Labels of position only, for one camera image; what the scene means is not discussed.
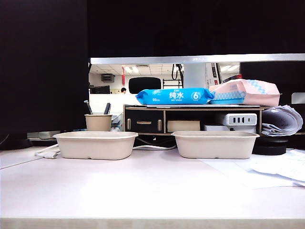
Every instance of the monitor stand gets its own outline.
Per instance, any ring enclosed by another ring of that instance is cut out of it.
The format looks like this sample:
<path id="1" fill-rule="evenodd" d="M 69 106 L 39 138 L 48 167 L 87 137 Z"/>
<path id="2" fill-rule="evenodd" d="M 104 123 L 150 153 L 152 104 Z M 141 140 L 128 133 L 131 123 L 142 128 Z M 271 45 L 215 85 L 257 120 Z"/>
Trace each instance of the monitor stand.
<path id="1" fill-rule="evenodd" d="M 0 145 L 0 150 L 25 149 L 32 146 L 27 134 L 10 134 L 8 138 Z"/>

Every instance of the drawer handle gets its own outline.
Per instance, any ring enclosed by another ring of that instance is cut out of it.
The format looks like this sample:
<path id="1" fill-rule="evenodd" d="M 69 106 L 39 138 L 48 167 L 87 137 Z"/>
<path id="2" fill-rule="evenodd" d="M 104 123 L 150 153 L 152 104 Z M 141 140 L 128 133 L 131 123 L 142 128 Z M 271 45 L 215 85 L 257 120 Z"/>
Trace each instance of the drawer handle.
<path id="1" fill-rule="evenodd" d="M 152 123 L 151 121 L 137 121 L 137 124 L 149 125 L 151 123 Z"/>
<path id="2" fill-rule="evenodd" d="M 127 130 L 130 130 L 132 126 L 132 120 L 130 118 L 127 118 Z"/>
<path id="3" fill-rule="evenodd" d="M 158 120 L 158 131 L 162 131 L 162 120 Z"/>

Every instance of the white box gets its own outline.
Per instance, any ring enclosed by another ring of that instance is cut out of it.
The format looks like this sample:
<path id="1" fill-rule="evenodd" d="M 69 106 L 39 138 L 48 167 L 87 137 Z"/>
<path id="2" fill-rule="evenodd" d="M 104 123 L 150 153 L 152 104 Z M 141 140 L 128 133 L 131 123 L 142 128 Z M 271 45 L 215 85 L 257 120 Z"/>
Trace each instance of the white box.
<path id="1" fill-rule="evenodd" d="M 134 132 L 78 131 L 54 135 L 62 157 L 119 160 L 132 153 Z"/>
<path id="2" fill-rule="evenodd" d="M 179 154 L 187 158 L 246 159 L 259 137 L 239 131 L 177 131 L 172 135 Z"/>
<path id="3" fill-rule="evenodd" d="M 257 116 L 255 113 L 241 113 L 241 114 L 217 114 L 217 123 L 226 126 L 247 125 L 254 126 L 257 124 Z"/>
<path id="4" fill-rule="evenodd" d="M 230 131 L 225 125 L 203 125 L 204 131 Z"/>
<path id="5" fill-rule="evenodd" d="M 200 121 L 169 120 L 167 121 L 167 132 L 175 131 L 200 131 Z"/>

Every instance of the document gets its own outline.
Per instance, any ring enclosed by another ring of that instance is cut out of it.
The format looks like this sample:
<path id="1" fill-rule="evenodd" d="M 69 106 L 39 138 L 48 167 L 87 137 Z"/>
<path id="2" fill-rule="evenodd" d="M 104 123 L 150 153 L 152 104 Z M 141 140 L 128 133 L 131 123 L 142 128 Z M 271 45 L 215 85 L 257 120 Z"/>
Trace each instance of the document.
<path id="1" fill-rule="evenodd" d="M 232 182 L 237 182 L 251 189 L 293 186 L 290 179 L 279 175 L 258 173 L 251 168 L 253 161 L 270 160 L 270 156 L 252 155 L 250 159 L 199 159 L 217 169 Z"/>
<path id="2" fill-rule="evenodd" d="M 262 113 L 262 134 L 266 136 L 288 136 L 302 128 L 301 115 L 288 105 L 276 106 Z"/>
<path id="3" fill-rule="evenodd" d="M 293 149 L 270 161 L 254 161 L 251 168 L 260 173 L 278 174 L 305 182 L 305 151 Z"/>

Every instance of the power strip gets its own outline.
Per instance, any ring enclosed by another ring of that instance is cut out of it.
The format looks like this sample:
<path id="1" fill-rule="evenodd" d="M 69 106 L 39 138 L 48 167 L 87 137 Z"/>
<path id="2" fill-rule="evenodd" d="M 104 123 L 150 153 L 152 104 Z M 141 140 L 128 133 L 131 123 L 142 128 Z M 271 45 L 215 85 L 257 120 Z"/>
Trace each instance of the power strip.
<path id="1" fill-rule="evenodd" d="M 257 124 L 257 116 L 254 113 L 217 114 L 216 121 L 217 123 L 226 126 L 233 126 L 233 125 L 254 126 Z"/>

